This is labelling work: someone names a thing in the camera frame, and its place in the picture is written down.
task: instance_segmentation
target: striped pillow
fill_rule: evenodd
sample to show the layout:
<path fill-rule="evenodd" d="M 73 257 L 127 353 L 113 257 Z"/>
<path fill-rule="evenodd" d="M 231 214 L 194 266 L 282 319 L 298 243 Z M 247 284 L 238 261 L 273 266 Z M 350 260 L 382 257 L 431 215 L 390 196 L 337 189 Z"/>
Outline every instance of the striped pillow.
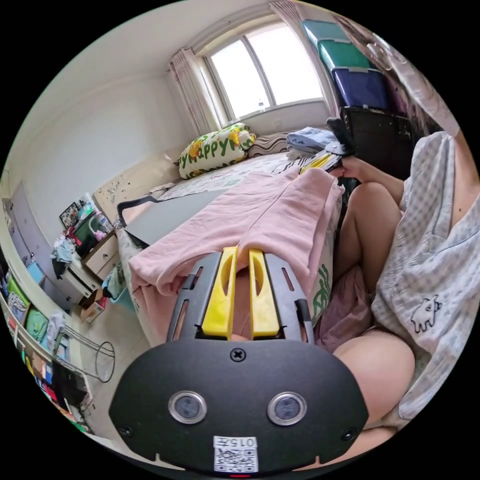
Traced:
<path fill-rule="evenodd" d="M 287 151 L 287 135 L 290 132 L 271 133 L 259 136 L 248 149 L 249 159 L 262 155 L 280 154 Z"/>

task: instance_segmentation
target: wooden cabinet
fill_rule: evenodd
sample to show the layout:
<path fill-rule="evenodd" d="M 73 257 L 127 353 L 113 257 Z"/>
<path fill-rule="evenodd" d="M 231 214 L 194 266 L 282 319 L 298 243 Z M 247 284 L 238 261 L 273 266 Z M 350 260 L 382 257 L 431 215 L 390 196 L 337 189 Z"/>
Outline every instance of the wooden cabinet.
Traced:
<path fill-rule="evenodd" d="M 119 261 L 119 244 L 112 231 L 85 257 L 83 264 L 97 277 L 105 280 Z"/>

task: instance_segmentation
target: window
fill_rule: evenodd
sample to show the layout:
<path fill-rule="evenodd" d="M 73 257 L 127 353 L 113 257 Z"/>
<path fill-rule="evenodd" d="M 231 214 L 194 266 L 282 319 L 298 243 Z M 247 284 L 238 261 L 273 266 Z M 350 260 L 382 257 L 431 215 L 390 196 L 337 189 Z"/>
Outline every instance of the window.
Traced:
<path fill-rule="evenodd" d="M 231 120 L 262 103 L 267 109 L 322 97 L 307 52 L 284 23 L 245 33 L 205 60 Z"/>

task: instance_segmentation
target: water bottle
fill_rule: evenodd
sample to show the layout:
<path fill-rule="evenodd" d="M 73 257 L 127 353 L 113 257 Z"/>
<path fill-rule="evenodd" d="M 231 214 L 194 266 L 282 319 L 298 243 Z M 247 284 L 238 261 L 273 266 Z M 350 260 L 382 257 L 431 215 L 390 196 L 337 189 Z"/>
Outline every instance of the water bottle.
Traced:
<path fill-rule="evenodd" d="M 104 232 L 109 233 L 113 230 L 112 225 L 107 220 L 107 218 L 103 215 L 103 213 L 98 214 L 98 221 L 100 222 L 100 226 Z"/>

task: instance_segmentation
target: bed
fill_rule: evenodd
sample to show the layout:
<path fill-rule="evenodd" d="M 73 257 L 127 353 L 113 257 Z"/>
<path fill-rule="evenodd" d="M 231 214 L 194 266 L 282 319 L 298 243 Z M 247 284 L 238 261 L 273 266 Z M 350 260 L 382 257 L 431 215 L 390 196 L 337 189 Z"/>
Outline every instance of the bed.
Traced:
<path fill-rule="evenodd" d="M 178 174 L 178 167 L 159 155 L 122 172 L 93 194 L 95 201 L 109 221 L 115 225 L 119 256 L 127 288 L 132 297 L 140 325 L 152 347 L 158 345 L 160 341 L 156 338 L 154 329 L 152 329 L 146 315 L 142 313 L 138 303 L 135 301 L 129 268 L 129 260 L 141 252 L 142 247 L 138 245 L 138 242 L 134 241 L 135 237 L 128 233 L 128 227 L 135 218 L 142 214 L 145 215 L 146 210 L 151 209 L 155 202 L 146 201 L 141 205 L 124 210 L 122 219 L 118 215 L 118 204 L 145 197 L 153 197 L 156 202 L 161 203 L 166 200 L 178 199 L 202 192 L 224 191 L 238 185 L 253 172 L 275 175 L 290 168 L 301 168 L 310 161 L 309 158 L 291 160 L 286 152 L 273 153 L 249 158 L 240 163 L 213 170 L 191 179 L 181 179 Z M 318 275 L 315 281 L 317 293 L 313 305 L 310 307 L 311 314 L 316 320 L 325 309 L 330 297 L 334 236 L 340 217 L 341 206 L 342 202 L 340 199 L 328 226 L 322 257 L 318 266 Z"/>

